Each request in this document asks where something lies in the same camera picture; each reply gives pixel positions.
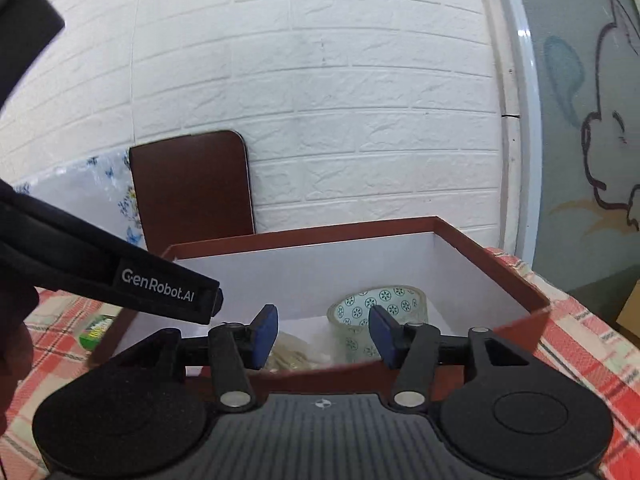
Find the plaid tablecloth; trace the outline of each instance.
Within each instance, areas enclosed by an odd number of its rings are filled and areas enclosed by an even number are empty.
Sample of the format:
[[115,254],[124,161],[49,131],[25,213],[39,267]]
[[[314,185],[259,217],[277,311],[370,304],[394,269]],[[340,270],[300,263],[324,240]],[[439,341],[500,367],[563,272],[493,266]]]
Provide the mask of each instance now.
[[[601,468],[609,480],[640,478],[640,351],[574,298],[550,286],[514,256],[489,250],[551,300],[551,316],[536,356],[582,383],[609,405],[615,433]],[[86,370],[86,352],[74,334],[98,301],[43,291],[27,319],[35,348],[33,370],[20,384],[0,438],[10,480],[37,480],[46,469],[31,434],[33,413],[51,392]]]

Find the wooden panel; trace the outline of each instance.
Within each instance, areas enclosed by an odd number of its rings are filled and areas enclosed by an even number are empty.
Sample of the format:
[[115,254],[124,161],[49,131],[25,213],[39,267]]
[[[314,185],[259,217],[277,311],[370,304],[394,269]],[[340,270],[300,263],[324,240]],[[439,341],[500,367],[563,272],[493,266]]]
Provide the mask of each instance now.
[[224,130],[174,137],[135,146],[129,157],[149,252],[254,232],[240,135]]

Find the green package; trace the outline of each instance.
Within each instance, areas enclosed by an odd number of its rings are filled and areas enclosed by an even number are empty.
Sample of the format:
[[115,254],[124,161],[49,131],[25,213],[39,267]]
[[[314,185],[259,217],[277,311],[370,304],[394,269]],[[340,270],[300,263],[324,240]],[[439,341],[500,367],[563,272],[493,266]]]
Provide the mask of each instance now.
[[82,331],[78,338],[80,346],[85,350],[93,351],[95,347],[98,346],[100,339],[102,339],[104,333],[107,332],[114,319],[114,316],[107,316],[105,314],[98,314],[98,316],[94,317],[92,322],[89,323],[88,327]]

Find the cartoon character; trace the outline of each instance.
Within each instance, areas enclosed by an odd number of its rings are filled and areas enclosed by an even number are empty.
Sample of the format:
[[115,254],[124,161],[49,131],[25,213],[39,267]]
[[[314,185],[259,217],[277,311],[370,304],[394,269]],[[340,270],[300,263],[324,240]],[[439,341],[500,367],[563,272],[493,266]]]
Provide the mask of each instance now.
[[596,105],[581,126],[587,180],[598,205],[625,210],[640,230],[640,35],[619,0],[596,45]]

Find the white door frame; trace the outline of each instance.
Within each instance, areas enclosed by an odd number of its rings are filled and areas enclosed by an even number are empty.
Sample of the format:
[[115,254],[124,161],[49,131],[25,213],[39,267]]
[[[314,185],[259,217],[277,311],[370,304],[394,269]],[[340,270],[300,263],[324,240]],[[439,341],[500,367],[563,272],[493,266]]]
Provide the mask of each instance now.
[[542,111],[522,0],[484,0],[502,110],[501,247],[533,262],[542,196]]

